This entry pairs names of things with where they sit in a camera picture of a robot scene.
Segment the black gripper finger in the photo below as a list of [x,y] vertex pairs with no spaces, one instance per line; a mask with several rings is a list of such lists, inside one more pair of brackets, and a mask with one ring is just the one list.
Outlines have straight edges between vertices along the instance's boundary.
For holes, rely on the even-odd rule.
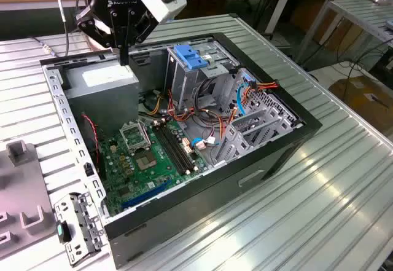
[[129,64],[129,49],[135,44],[141,44],[155,27],[156,19],[150,11],[144,10],[137,13],[135,10],[128,10],[123,65]]
[[109,14],[109,24],[96,17],[90,6],[76,15],[77,27],[100,46],[111,49],[120,65],[126,65],[126,34],[124,27],[116,25],[117,13]]

